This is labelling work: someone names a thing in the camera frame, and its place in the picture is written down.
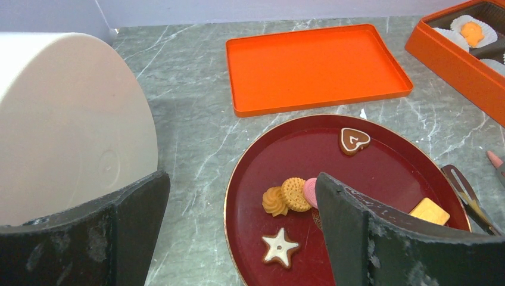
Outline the dark red round plate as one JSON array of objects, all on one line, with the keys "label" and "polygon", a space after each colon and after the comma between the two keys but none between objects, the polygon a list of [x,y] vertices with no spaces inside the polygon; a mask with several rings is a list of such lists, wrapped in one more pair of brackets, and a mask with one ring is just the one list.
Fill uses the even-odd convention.
[{"label": "dark red round plate", "polygon": [[314,194],[321,172],[405,213],[428,198],[447,226],[470,230],[442,171],[413,143],[356,117],[301,117],[256,139],[230,178],[225,233],[245,285],[334,285]]}]

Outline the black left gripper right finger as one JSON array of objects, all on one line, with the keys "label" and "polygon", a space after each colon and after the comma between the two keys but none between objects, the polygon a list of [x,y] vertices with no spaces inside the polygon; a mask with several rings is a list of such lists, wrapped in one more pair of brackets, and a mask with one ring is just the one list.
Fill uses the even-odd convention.
[{"label": "black left gripper right finger", "polygon": [[504,237],[436,225],[328,175],[316,180],[337,285],[503,285]]}]

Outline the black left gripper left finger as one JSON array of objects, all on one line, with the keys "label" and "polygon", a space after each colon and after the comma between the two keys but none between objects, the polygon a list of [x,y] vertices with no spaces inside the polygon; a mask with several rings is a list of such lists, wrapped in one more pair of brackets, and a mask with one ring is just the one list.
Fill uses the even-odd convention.
[{"label": "black left gripper left finger", "polygon": [[63,212],[1,226],[2,285],[144,285],[170,193],[158,170]]}]

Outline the orange box lid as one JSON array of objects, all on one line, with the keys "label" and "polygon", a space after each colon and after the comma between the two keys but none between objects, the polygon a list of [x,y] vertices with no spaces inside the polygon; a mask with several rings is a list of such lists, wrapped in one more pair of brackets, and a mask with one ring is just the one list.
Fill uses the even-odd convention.
[{"label": "orange box lid", "polygon": [[230,39],[239,117],[405,97],[413,83],[371,24]]}]

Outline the orange compartment box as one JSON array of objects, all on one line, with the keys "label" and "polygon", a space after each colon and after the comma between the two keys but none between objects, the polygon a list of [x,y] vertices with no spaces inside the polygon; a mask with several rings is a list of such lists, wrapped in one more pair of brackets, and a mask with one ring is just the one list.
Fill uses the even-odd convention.
[{"label": "orange compartment box", "polygon": [[[497,41],[465,51],[437,29],[449,29],[468,15],[497,32]],[[504,62],[504,1],[467,1],[420,19],[405,45],[426,67],[504,125],[504,76],[489,64]]]}]

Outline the metal tongs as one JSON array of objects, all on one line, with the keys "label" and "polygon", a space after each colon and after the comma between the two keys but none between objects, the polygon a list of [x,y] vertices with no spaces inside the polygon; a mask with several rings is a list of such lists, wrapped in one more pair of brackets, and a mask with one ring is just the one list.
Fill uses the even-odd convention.
[{"label": "metal tongs", "polygon": [[490,235],[503,236],[504,232],[491,220],[488,213],[481,206],[478,196],[474,192],[466,177],[452,164],[441,168],[447,180],[451,183],[454,192],[458,195],[467,214]]}]

